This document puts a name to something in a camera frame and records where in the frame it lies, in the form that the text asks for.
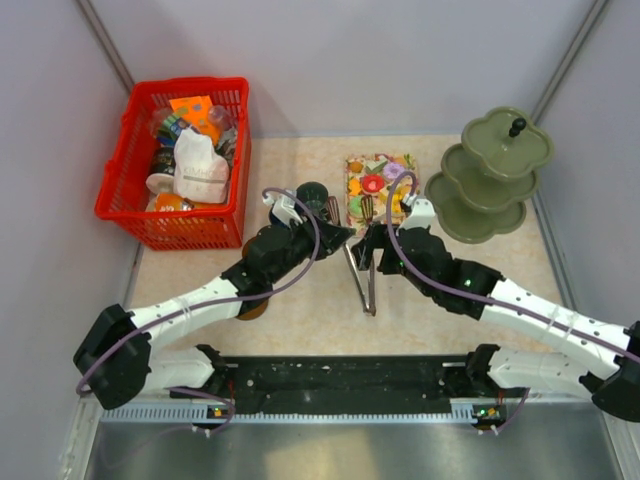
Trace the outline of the green three-tier dessert stand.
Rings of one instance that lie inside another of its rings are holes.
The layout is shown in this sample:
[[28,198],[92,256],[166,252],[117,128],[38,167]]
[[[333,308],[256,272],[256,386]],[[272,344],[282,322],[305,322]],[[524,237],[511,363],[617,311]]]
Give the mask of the green three-tier dessert stand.
[[519,229],[539,170],[555,153],[551,137],[524,111],[501,106],[471,120],[443,154],[440,172],[424,187],[451,238],[484,243]]

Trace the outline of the brown wooden coaster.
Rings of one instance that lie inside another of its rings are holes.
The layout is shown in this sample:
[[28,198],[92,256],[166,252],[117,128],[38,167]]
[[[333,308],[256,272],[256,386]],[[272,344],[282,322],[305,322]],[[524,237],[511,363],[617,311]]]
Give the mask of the brown wooden coaster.
[[264,314],[269,304],[269,299],[243,301],[236,319],[241,321],[255,320]]

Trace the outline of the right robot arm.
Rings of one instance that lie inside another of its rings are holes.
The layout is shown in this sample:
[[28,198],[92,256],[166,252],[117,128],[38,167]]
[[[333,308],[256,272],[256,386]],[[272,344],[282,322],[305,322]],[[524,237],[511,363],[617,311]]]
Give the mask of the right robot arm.
[[561,391],[590,400],[616,418],[639,420],[639,326],[610,324],[534,295],[499,271],[454,257],[427,228],[371,225],[351,249],[369,268],[381,250],[378,271],[401,275],[444,310],[516,330],[552,348],[550,354],[477,348],[467,384],[487,396],[496,389]]

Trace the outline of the orange dotted box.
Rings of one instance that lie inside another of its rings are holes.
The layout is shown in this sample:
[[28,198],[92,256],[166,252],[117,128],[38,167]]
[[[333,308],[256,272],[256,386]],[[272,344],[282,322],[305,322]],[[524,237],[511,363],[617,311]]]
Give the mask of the orange dotted box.
[[190,123],[201,134],[210,137],[214,144],[218,143],[220,132],[209,119],[213,103],[208,95],[171,99],[169,105],[174,113]]

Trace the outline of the floral rectangular serving tray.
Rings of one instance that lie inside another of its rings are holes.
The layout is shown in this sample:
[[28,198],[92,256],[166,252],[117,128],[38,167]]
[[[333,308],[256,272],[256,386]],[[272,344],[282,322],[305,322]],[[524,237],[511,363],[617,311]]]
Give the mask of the floral rectangular serving tray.
[[418,174],[417,162],[415,158],[408,153],[354,154],[348,156],[345,160],[346,220],[349,226],[356,228],[360,232],[366,227],[365,218],[362,213],[362,199],[369,195],[362,191],[360,179],[368,174],[378,174],[384,178],[386,186],[377,194],[369,195],[373,200],[374,218],[384,220],[390,188],[396,180],[390,182],[383,175],[383,168],[389,162],[399,163],[405,167],[405,171],[411,171],[415,175]]

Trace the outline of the red round donut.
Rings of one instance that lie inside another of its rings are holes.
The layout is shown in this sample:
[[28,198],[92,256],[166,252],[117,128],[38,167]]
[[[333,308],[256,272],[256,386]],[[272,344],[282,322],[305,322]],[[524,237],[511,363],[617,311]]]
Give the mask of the red round donut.
[[386,186],[383,177],[378,174],[368,174],[360,179],[362,191],[369,195],[377,194]]

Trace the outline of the purple frosted donut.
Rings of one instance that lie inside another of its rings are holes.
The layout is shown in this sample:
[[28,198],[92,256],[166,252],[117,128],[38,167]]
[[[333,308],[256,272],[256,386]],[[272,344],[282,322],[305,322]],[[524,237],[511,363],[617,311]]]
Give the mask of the purple frosted donut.
[[389,162],[383,168],[384,177],[393,182],[398,176],[405,171],[405,167],[399,163]]

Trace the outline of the red plastic basket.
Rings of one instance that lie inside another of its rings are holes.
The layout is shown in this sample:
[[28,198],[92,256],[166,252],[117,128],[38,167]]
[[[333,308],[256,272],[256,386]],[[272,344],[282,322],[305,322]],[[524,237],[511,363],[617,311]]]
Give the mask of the red plastic basket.
[[134,86],[94,212],[154,250],[239,248],[251,157],[249,83]]

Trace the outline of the dark blue mug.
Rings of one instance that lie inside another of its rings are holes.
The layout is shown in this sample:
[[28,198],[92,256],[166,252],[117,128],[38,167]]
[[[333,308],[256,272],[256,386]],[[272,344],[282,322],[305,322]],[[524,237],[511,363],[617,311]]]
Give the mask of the dark blue mug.
[[270,210],[269,218],[272,224],[290,228],[299,222],[298,214],[292,204],[276,202]]

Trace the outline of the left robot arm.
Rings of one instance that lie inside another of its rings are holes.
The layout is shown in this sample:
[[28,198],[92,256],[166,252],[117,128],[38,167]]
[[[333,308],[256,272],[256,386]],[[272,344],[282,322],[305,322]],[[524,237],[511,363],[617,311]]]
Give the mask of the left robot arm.
[[78,390],[95,396],[106,410],[142,393],[174,387],[216,396],[227,374],[205,346],[171,354],[166,346],[211,323],[247,314],[276,293],[292,270],[301,275],[313,261],[340,249],[352,228],[317,217],[290,227],[269,225],[243,248],[242,258],[205,285],[148,307],[103,309],[73,356],[82,375]]

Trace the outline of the black cylindrical can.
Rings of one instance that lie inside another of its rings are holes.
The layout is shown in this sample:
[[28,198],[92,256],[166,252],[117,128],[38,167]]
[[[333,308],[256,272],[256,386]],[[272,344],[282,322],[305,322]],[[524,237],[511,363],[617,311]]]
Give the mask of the black cylindrical can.
[[174,149],[169,146],[162,146],[153,153],[149,174],[162,174],[173,176],[175,173]]

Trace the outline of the white cloth bag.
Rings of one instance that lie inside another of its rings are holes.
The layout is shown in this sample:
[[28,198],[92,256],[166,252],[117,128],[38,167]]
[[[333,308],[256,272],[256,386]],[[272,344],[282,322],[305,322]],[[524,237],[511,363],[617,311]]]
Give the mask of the white cloth bag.
[[198,203],[226,202],[230,169],[227,160],[216,153],[210,137],[184,130],[176,141],[174,157],[175,194]]

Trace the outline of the dark green mug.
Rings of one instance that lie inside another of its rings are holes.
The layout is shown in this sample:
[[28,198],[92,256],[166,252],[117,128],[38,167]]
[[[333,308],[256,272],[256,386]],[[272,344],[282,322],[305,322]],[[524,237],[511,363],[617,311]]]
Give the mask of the dark green mug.
[[296,189],[296,198],[300,200],[316,217],[323,221],[329,218],[327,203],[329,192],[324,184],[308,181]]

